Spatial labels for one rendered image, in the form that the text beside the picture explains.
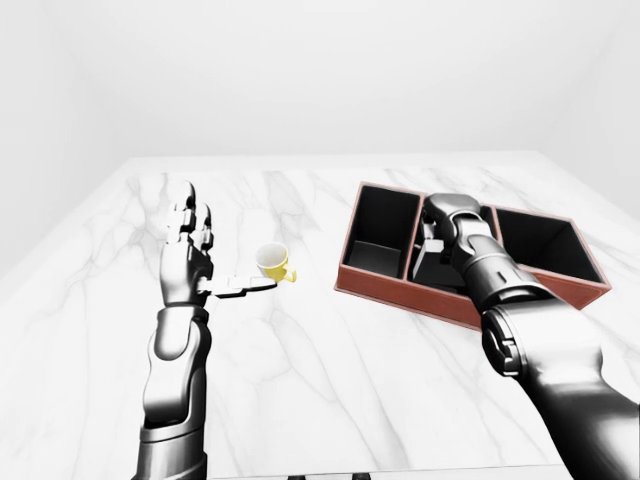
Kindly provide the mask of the silver robot right hand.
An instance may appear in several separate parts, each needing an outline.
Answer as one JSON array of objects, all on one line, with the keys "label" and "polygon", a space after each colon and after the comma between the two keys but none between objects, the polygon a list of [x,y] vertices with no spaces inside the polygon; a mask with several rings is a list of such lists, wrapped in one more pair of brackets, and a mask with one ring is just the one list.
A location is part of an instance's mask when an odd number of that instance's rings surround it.
[{"label": "silver robot right hand", "polygon": [[476,234],[491,237],[491,230],[480,213],[479,203],[466,194],[435,193],[425,198],[423,217],[434,225],[434,238],[443,241],[444,253],[459,273],[475,255],[469,237]]}]

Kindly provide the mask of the silver robot left hand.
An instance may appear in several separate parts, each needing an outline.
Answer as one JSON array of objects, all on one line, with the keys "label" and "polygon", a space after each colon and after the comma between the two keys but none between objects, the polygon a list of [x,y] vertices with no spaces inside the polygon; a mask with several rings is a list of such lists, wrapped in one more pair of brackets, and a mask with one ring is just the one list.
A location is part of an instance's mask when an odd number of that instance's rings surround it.
[{"label": "silver robot left hand", "polygon": [[203,306],[208,296],[236,298],[277,286],[269,277],[216,276],[209,255],[214,235],[211,211],[196,201],[194,186],[185,181],[177,190],[167,219],[168,234],[160,259],[160,284],[166,306]]}]

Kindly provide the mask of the dark grey book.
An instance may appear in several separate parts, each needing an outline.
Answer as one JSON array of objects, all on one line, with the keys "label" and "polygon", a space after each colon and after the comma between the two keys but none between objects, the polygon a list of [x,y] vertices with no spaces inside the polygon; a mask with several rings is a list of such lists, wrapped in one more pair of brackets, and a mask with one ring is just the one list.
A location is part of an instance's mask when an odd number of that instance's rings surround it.
[{"label": "dark grey book", "polygon": [[417,284],[464,294],[464,281],[451,265],[450,259],[442,255],[443,250],[444,242],[439,239],[427,239],[420,245],[415,244],[408,278]]}]

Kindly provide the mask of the red-brown desk caddy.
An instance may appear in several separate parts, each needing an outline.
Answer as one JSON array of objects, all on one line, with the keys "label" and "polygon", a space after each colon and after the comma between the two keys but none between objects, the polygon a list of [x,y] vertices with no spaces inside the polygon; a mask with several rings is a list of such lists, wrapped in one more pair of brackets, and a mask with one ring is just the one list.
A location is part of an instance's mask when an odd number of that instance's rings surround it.
[{"label": "red-brown desk caddy", "polygon": [[[371,183],[359,186],[336,288],[415,313],[479,329],[480,316],[466,294],[414,283],[412,250],[424,241],[425,194]],[[543,285],[577,309],[611,285],[575,223],[564,217],[485,204],[482,218],[509,255]]]}]

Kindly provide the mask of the yellow mug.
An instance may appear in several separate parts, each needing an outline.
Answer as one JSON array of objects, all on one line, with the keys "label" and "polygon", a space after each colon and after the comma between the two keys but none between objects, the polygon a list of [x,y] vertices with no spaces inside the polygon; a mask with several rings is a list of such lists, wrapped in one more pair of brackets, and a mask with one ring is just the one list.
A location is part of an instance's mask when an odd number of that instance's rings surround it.
[{"label": "yellow mug", "polygon": [[255,261],[260,271],[276,282],[295,282],[297,279],[296,270],[289,265],[289,250],[284,244],[272,242],[260,246]]}]

